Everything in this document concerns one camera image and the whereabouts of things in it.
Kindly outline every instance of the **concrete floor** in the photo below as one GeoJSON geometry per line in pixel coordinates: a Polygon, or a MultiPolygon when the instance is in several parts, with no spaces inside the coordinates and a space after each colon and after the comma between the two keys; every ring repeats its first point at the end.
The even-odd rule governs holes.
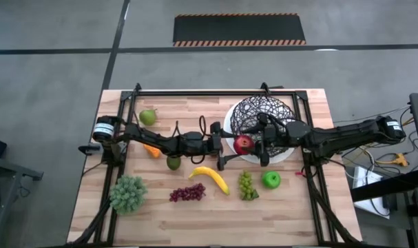
{"type": "MultiPolygon", "coordinates": [[[[110,48],[123,0],[0,0],[0,49],[110,48]]],[[[133,0],[121,47],[171,46],[173,17],[298,12],[311,45],[418,43],[416,0],[133,0]]],[[[6,158],[45,172],[14,204],[2,247],[65,242],[108,54],[0,55],[0,139],[6,158]]],[[[418,92],[418,50],[119,54],[111,89],[322,87],[335,121],[393,110],[418,92]]],[[[406,128],[410,133],[412,125],[406,128]]],[[[375,156],[408,151],[408,142],[375,156]]],[[[409,157],[418,162],[418,153],[409,157]]],[[[359,214],[364,240],[405,247],[402,229],[359,214]],[[388,239],[393,235],[396,240],[388,239]]]]}

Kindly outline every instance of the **wooden table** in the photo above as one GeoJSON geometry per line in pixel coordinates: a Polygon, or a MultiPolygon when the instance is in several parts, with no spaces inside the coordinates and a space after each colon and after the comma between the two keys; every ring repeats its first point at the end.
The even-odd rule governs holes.
{"type": "MultiPolygon", "coordinates": [[[[311,115],[315,127],[333,126],[330,110],[323,89],[308,92],[311,115]]],[[[98,115],[116,115],[120,90],[105,90],[98,108],[98,115]]],[[[179,120],[181,133],[199,131],[198,118],[203,114],[209,126],[214,121],[223,123],[229,108],[243,96],[148,96],[138,97],[136,112],[157,109],[158,120],[149,130],[170,136],[179,120]]],[[[289,97],[277,96],[293,109],[289,97]]],[[[224,154],[232,154],[223,141],[224,154]]],[[[97,164],[101,156],[90,156],[85,169],[97,164]]],[[[306,179],[298,176],[302,166],[300,148],[285,161],[269,165],[266,169],[278,171],[281,185],[274,190],[263,188],[260,175],[266,170],[259,165],[236,158],[220,172],[230,188],[230,196],[224,195],[207,176],[188,180],[194,165],[187,158],[177,171],[166,166],[166,156],[149,157],[141,143],[131,142],[128,147],[125,174],[141,176],[149,193],[146,203],[135,214],[119,216],[114,245],[316,245],[311,204],[306,179]],[[253,186],[260,197],[254,201],[239,199],[238,175],[247,169],[252,173],[253,186]],[[206,195],[201,201],[169,202],[169,194],[179,187],[202,183],[206,195]]],[[[216,169],[216,160],[206,158],[203,164],[216,169]]],[[[361,240],[359,225],[351,200],[344,170],[330,163],[323,166],[331,208],[351,234],[361,240]]],[[[98,211],[103,189],[106,165],[88,172],[81,181],[68,241],[75,240],[89,225],[98,211]]],[[[105,219],[103,237],[106,237],[110,211],[105,219]]],[[[326,221],[321,212],[323,230],[327,235],[326,221]]]]}

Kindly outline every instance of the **fake fruit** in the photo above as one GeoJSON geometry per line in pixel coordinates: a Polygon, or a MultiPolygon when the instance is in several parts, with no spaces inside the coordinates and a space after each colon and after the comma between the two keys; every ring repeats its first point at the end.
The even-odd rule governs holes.
{"type": "Polygon", "coordinates": [[[147,152],[149,152],[149,154],[153,157],[153,158],[159,158],[160,157],[160,150],[158,148],[152,147],[150,145],[146,145],[144,144],[143,147],[147,150],[147,152]]]}
{"type": "Polygon", "coordinates": [[[153,125],[156,121],[155,110],[143,110],[140,112],[140,121],[145,125],[153,125]]]}
{"type": "Polygon", "coordinates": [[[196,176],[196,175],[207,175],[207,176],[212,177],[212,179],[215,180],[216,184],[218,184],[218,186],[221,188],[224,194],[226,195],[230,194],[229,187],[224,182],[224,179],[222,179],[222,177],[211,168],[208,168],[205,166],[197,167],[192,171],[192,174],[190,174],[189,178],[191,178],[192,176],[196,176]]]}
{"type": "Polygon", "coordinates": [[[201,200],[206,187],[202,186],[202,183],[195,184],[192,187],[186,187],[185,189],[177,189],[170,193],[170,201],[177,202],[179,198],[182,200],[201,200]]]}
{"type": "Polygon", "coordinates": [[[239,155],[247,155],[250,153],[249,151],[243,148],[252,149],[254,147],[255,147],[255,143],[247,135],[239,135],[238,137],[235,138],[235,141],[233,142],[233,148],[235,152],[239,155]]]}
{"type": "Polygon", "coordinates": [[[239,175],[239,190],[241,200],[254,200],[259,198],[259,194],[251,184],[251,174],[248,171],[243,171],[239,175]]]}
{"type": "Polygon", "coordinates": [[[181,165],[181,157],[172,158],[168,156],[166,163],[169,169],[177,170],[181,165]]]}
{"type": "Polygon", "coordinates": [[[267,171],[262,174],[262,184],[269,188],[275,189],[280,185],[280,175],[274,171],[267,171]]]}

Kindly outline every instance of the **black floor mat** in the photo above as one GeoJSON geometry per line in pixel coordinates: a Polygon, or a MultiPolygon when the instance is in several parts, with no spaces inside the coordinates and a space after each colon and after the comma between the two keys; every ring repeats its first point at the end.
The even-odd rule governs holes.
{"type": "Polygon", "coordinates": [[[174,46],[305,45],[296,13],[179,14],[174,46]]]}

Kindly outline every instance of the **yellow banana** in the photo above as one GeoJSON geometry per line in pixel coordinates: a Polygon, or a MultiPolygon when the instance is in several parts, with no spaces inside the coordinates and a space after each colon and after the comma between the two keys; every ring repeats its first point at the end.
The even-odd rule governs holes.
{"type": "Polygon", "coordinates": [[[192,171],[192,174],[190,174],[189,178],[202,174],[212,177],[212,179],[215,180],[215,182],[226,195],[230,194],[229,186],[227,186],[227,184],[224,182],[224,179],[222,179],[222,177],[211,168],[205,166],[197,167],[192,171]]]}

